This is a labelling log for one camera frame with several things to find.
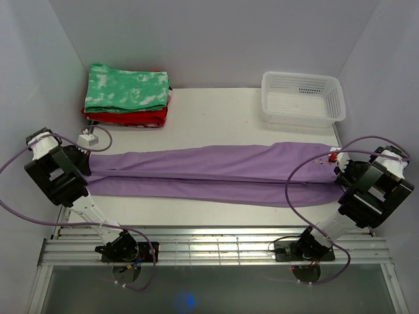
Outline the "purple trousers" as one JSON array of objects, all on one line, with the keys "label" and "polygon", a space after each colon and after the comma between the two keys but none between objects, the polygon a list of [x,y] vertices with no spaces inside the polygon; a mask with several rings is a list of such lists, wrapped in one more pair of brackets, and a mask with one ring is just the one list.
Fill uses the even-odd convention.
[{"label": "purple trousers", "polygon": [[213,145],[155,152],[92,155],[88,189],[95,196],[180,198],[270,207],[324,205],[342,191],[325,157],[330,146],[281,142]]}]

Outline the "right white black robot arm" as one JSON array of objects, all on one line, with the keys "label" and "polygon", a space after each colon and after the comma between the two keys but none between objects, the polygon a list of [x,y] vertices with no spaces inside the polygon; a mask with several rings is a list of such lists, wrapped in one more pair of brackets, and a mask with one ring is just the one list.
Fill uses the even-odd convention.
[{"label": "right white black robot arm", "polygon": [[336,182],[344,188],[337,212],[316,227],[308,227],[295,244],[304,260],[320,260],[332,243],[355,229],[380,226],[413,192],[404,177],[408,156],[388,145],[378,147],[368,162],[353,161],[345,152],[332,153]]}]

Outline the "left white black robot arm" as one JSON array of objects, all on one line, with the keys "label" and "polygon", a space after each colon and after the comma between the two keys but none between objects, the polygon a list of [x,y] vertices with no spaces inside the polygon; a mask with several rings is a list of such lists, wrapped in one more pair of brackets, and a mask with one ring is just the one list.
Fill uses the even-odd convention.
[{"label": "left white black robot arm", "polygon": [[25,165],[26,173],[54,204],[62,205],[90,223],[102,244],[95,248],[112,262],[133,262],[139,257],[139,246],[129,231],[108,219],[94,203],[87,186],[91,174],[88,154],[74,145],[63,146],[48,128],[26,138],[33,153]]}]

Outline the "green white patterned folded garment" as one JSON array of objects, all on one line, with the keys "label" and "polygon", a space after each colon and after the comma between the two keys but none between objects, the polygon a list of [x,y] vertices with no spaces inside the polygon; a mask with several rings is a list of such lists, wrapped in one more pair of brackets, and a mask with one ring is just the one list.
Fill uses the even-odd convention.
[{"label": "green white patterned folded garment", "polygon": [[93,63],[84,101],[86,113],[160,111],[170,89],[165,72],[125,71]]}]

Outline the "red folded garment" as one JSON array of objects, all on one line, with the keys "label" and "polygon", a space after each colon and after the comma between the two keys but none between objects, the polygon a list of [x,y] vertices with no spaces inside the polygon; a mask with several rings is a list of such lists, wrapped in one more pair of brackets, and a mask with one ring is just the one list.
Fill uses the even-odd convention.
[{"label": "red folded garment", "polygon": [[139,111],[134,113],[81,113],[86,120],[97,123],[118,124],[133,128],[162,128],[166,123],[168,105],[173,96],[173,88],[168,89],[166,106],[159,111]]}]

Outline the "white perforated plastic basket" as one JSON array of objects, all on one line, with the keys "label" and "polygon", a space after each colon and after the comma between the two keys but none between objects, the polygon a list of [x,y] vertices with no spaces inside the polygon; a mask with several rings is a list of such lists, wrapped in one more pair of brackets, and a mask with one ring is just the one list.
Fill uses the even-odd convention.
[{"label": "white perforated plastic basket", "polygon": [[346,118],[339,80],[324,75],[265,72],[261,110],[269,123],[313,128],[328,128]]}]

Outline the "aluminium rail frame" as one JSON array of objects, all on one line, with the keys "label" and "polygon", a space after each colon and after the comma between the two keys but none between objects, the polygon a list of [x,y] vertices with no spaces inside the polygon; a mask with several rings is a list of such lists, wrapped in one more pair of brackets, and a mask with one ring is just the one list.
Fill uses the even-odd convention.
[{"label": "aluminium rail frame", "polygon": [[[183,148],[184,144],[178,141],[184,127],[169,127],[163,129],[135,129],[116,126],[103,126],[110,131],[114,143],[109,149],[111,153],[120,153],[132,145],[132,150],[146,148],[146,150],[159,150],[151,144],[174,144],[162,149]],[[216,138],[214,134],[206,131],[207,127],[199,127],[196,138],[191,140],[193,147],[212,144],[227,145],[224,140],[233,140],[232,144],[253,142],[261,144],[275,141],[302,141],[327,143],[340,146],[340,139],[335,125],[329,128],[304,128],[263,124],[262,128],[245,129],[246,135],[240,134]],[[275,262],[273,253],[267,250],[268,242],[273,237],[295,236],[301,232],[303,221],[290,209],[274,209],[252,205],[233,205],[224,203],[211,203],[203,201],[145,199],[142,207],[136,207],[136,199],[109,198],[112,208],[105,208],[106,213],[117,215],[120,219],[129,218],[128,222],[137,222],[134,227],[146,233],[150,239],[160,241],[160,254],[158,265],[204,267],[227,266],[287,266],[291,271],[291,264],[297,262]],[[174,224],[152,224],[153,216],[150,211],[156,207],[156,215],[179,214],[180,218]],[[368,230],[352,231],[341,238],[340,244],[352,256],[350,270],[359,265],[378,265],[384,282],[384,290],[389,294],[392,306],[396,313],[409,313],[401,292],[394,264],[383,237],[375,237]],[[101,263],[98,253],[93,253],[93,244],[98,243],[98,236],[87,228],[58,228],[54,231],[52,239],[46,239],[38,261],[38,273],[35,292],[29,303],[28,313],[41,313],[46,308],[46,290],[52,278],[54,266],[111,266],[112,263]]]}]

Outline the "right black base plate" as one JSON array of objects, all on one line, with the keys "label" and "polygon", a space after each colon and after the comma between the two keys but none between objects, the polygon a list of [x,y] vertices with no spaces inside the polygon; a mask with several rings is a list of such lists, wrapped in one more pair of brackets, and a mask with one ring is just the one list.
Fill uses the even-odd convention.
[{"label": "right black base plate", "polygon": [[315,249],[298,241],[275,241],[273,252],[277,262],[332,262],[335,254],[332,248]]}]

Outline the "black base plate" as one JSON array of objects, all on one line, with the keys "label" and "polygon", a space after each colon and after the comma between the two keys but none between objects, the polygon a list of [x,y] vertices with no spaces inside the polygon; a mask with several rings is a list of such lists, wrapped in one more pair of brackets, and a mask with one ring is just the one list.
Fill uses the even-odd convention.
[{"label": "black base plate", "polygon": [[335,254],[332,248],[315,249],[298,241],[275,241],[273,252],[277,262],[332,262]]},{"label": "black base plate", "polygon": [[160,243],[156,241],[151,242],[153,249],[151,250],[149,244],[146,241],[137,242],[137,245],[132,249],[123,250],[121,254],[109,258],[104,254],[101,255],[101,262],[120,262],[120,263],[133,263],[140,260],[141,262],[153,262],[152,253],[155,254],[155,259],[158,261],[158,252],[160,248]]}]

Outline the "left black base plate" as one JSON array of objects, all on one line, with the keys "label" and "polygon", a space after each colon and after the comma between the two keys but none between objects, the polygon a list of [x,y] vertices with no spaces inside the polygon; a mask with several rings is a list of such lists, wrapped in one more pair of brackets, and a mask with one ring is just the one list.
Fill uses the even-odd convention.
[{"label": "left black base plate", "polygon": [[160,243],[156,241],[151,242],[153,249],[151,250],[149,244],[146,241],[137,242],[137,245],[132,249],[123,250],[121,254],[109,258],[104,254],[101,255],[101,262],[120,262],[120,263],[133,263],[140,260],[141,262],[153,262],[152,253],[155,254],[155,259],[158,261],[158,252],[160,248]]}]

